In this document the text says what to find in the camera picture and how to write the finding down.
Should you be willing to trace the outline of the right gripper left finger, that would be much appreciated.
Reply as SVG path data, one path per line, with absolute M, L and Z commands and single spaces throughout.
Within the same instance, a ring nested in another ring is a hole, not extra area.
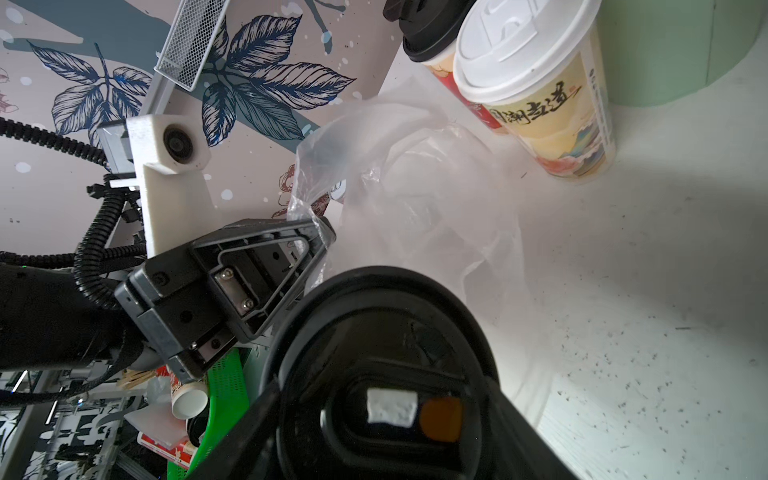
M 247 479 L 279 419 L 281 389 L 272 379 L 238 423 L 188 476 L 188 479 Z

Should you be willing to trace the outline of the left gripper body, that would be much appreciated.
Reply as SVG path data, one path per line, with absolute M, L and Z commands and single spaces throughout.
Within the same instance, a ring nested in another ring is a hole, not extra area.
M 183 383 L 205 374 L 237 344 L 188 245 L 147 259 L 115 298 L 150 346 Z

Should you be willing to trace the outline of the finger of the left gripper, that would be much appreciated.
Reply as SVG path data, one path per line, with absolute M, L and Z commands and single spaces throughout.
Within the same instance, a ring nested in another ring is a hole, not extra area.
M 324 217 L 248 219 L 194 240 L 190 250 L 225 323 L 245 343 L 300 299 L 309 274 L 335 239 Z

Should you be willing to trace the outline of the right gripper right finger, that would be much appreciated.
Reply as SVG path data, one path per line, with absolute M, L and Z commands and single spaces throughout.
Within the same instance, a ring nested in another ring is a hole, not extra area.
M 486 378 L 492 451 L 491 479 L 576 480 L 577 476 L 537 434 L 503 394 Z

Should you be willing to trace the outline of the red cup black lid front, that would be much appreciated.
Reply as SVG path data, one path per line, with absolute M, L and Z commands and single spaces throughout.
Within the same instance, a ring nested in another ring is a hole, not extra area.
M 464 303 L 398 267 L 347 271 L 282 322 L 263 381 L 281 390 L 272 458 L 287 479 L 482 479 L 498 370 Z

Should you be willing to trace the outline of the clear plastic carrier bag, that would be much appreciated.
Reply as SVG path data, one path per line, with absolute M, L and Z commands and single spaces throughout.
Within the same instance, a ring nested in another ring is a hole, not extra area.
M 288 216 L 317 221 L 326 209 L 327 252 L 315 288 L 364 266 L 425 275 L 461 300 L 481 326 L 502 392 L 531 424 L 554 378 L 549 330 L 525 274 L 518 210 L 497 154 L 447 115 L 416 79 L 336 118 L 297 147 Z

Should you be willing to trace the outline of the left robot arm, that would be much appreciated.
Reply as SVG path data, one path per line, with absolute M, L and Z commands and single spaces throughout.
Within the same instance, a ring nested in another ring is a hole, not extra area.
M 287 313 L 336 238 L 311 213 L 225 224 L 204 178 L 209 147 L 182 116 L 111 121 L 96 148 L 11 120 L 1 132 L 109 168 L 73 254 L 2 254 L 5 371 L 106 360 L 109 375 L 166 365 L 200 380 Z

